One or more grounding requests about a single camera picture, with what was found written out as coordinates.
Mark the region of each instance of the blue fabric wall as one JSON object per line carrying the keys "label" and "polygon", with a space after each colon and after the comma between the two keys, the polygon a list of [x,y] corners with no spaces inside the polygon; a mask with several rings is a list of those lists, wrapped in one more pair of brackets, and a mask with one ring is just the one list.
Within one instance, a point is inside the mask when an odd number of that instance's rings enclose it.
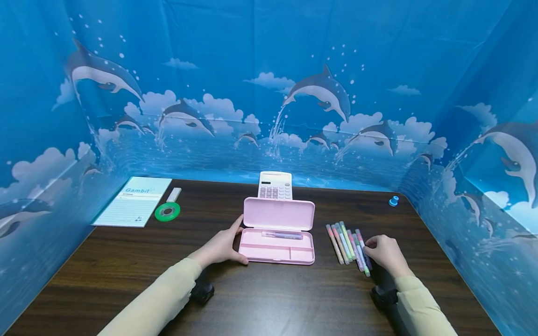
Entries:
{"label": "blue fabric wall", "polygon": [[[524,0],[1,5],[0,333],[127,176],[283,170],[404,193],[502,333],[532,334],[536,14]],[[10,217],[23,199],[47,211]]]}

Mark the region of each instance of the pink pencil case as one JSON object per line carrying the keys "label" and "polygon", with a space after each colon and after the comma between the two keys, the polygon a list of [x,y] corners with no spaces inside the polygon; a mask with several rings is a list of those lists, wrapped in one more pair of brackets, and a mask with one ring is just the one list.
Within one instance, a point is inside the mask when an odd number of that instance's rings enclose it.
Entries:
{"label": "pink pencil case", "polygon": [[[314,242],[305,231],[312,228],[315,208],[309,201],[246,198],[243,223],[248,227],[241,234],[239,253],[249,261],[313,264]],[[300,234],[302,239],[264,237],[263,232]]]}

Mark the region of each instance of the beige sleeve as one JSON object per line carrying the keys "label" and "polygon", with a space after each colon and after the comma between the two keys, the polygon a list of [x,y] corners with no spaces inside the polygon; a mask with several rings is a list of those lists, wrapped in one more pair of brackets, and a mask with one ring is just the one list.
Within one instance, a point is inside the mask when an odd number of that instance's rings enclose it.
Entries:
{"label": "beige sleeve", "polygon": [[200,265],[189,258],[168,268],[98,336],[157,336],[187,304],[200,273]]}
{"label": "beige sleeve", "polygon": [[411,335],[457,335],[430,291],[414,276],[394,280],[398,290],[398,311]]}

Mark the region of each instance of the wooden desk surface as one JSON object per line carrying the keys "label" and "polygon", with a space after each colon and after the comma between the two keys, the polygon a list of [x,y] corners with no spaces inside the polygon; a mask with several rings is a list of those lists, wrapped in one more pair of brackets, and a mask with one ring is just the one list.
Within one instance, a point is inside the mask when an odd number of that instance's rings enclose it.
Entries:
{"label": "wooden desk surface", "polygon": [[[183,188],[180,217],[96,228],[6,335],[96,335],[169,266],[228,228],[243,200],[257,194],[254,184],[174,180],[161,202],[173,187]],[[396,238],[460,336],[499,334],[405,197],[392,208],[392,194],[383,192],[294,187],[293,195],[316,204],[315,263],[212,265],[214,297],[203,307],[187,304],[161,335],[393,335],[369,297],[373,281],[356,263],[338,264],[325,229],[338,220],[365,238]]]}

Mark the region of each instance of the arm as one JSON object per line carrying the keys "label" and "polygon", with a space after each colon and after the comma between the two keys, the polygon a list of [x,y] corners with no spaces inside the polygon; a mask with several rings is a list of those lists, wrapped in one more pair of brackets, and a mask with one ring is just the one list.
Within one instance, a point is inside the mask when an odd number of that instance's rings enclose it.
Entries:
{"label": "arm", "polygon": [[410,270],[396,240],[378,235],[365,244],[364,252],[394,278],[398,312],[410,333],[417,336],[456,335],[429,290]]}
{"label": "arm", "polygon": [[232,249],[233,239],[241,233],[243,215],[189,257],[168,268],[151,286],[125,307],[98,336],[157,336],[189,301],[194,281],[202,269],[225,260],[248,264],[248,259]]}

